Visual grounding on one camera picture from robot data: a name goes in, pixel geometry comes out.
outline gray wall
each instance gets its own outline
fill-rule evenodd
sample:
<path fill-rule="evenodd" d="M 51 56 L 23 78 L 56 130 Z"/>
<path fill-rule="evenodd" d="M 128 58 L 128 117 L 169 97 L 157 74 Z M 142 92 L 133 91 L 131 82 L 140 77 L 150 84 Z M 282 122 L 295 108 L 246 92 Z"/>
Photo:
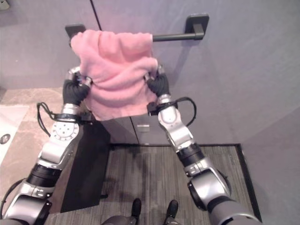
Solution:
<path fill-rule="evenodd" d="M 68 46 L 65 25 L 98 29 L 87 0 L 10 0 L 0 11 L 0 86 L 6 89 L 59 87 L 79 64 Z"/>
<path fill-rule="evenodd" d="M 192 13 L 209 13 L 201 42 L 155 43 L 174 98 L 198 105 L 199 143 L 242 143 L 265 224 L 298 224 L 300 2 L 297 0 L 94 0 L 101 26 L 114 32 L 180 33 Z M 181 109 L 184 119 L 191 116 Z M 141 143 L 165 139 L 149 123 Z"/>

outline robot forearm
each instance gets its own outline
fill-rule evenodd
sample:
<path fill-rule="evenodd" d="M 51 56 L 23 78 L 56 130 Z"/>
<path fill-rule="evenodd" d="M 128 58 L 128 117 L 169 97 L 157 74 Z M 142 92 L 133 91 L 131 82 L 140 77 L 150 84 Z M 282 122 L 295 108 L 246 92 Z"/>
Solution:
<path fill-rule="evenodd" d="M 46 220 L 52 205 L 47 199 L 52 196 L 82 135 L 79 104 L 88 94 L 91 79 L 79 83 L 78 74 L 78 67 L 69 70 L 63 89 L 64 105 L 61 113 L 56 114 L 49 141 L 43 145 L 29 176 L 20 184 L 4 219 L 18 219 L 29 225 L 43 224 Z"/>
<path fill-rule="evenodd" d="M 230 198 L 228 180 L 204 156 L 193 135 L 182 123 L 180 112 L 171 101 L 163 68 L 159 66 L 155 79 L 145 79 L 148 87 L 158 96 L 156 103 L 147 106 L 148 113 L 158 116 L 159 124 L 183 164 L 186 175 L 191 178 L 188 188 L 196 206 L 209 212 L 213 225 L 261 224 L 247 209 Z"/>

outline sink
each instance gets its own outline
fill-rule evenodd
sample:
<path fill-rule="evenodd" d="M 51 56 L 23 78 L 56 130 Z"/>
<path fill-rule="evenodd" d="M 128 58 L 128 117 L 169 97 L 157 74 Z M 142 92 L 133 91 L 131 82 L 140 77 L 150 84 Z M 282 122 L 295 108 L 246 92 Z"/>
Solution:
<path fill-rule="evenodd" d="M 0 105 L 0 164 L 28 108 L 27 105 Z"/>

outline towel bar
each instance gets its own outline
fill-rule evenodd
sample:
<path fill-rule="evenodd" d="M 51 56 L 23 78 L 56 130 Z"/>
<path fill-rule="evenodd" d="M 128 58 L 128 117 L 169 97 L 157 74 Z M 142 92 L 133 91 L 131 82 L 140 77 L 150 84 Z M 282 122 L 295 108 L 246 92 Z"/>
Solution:
<path fill-rule="evenodd" d="M 178 41 L 178 40 L 202 40 L 209 16 L 208 14 L 190 15 L 186 20 L 184 34 L 153 35 L 153 42 L 157 41 Z"/>
<path fill-rule="evenodd" d="M 184 34 L 167 34 L 167 35 L 153 35 L 153 42 L 158 41 L 178 41 L 178 40 L 202 40 L 209 16 L 208 14 L 190 15 L 186 20 L 186 27 Z M 83 24 L 71 24 L 65 26 L 65 30 L 71 39 L 78 32 L 84 32 L 85 26 Z"/>

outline gray cabinet door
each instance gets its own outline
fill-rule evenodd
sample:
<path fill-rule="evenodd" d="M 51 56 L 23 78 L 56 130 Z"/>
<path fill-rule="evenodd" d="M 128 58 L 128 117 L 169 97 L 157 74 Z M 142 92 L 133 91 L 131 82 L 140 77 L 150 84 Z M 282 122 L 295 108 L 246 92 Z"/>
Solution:
<path fill-rule="evenodd" d="M 202 41 L 154 43 L 173 99 L 198 106 L 190 130 L 199 143 L 243 142 L 300 105 L 299 2 L 282 0 L 94 1 L 103 30 L 181 33 L 190 14 L 208 13 Z M 185 122 L 192 107 L 180 112 Z M 153 119 L 140 143 L 165 143 Z"/>
<path fill-rule="evenodd" d="M 0 11 L 0 86 L 6 89 L 60 87 L 79 64 L 65 25 L 98 29 L 88 0 L 12 0 Z"/>

